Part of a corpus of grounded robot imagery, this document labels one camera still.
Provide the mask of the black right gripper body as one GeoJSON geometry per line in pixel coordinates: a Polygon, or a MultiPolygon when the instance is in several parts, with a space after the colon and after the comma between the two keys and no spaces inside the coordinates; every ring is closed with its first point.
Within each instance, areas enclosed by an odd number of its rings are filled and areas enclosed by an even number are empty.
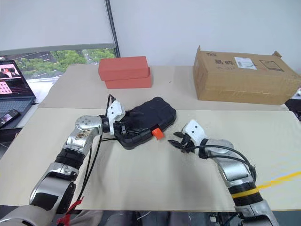
{"type": "Polygon", "coordinates": [[[188,134],[184,134],[180,142],[181,152],[183,153],[195,153],[195,144],[191,140],[188,134]]]}

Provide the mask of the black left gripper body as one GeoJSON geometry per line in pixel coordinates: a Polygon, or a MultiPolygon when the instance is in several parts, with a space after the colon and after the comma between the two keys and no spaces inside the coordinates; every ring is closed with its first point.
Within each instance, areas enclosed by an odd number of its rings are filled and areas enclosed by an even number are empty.
{"type": "Polygon", "coordinates": [[[126,121],[114,122],[114,136],[116,139],[127,139],[128,138],[128,128],[129,123],[126,121]]]}

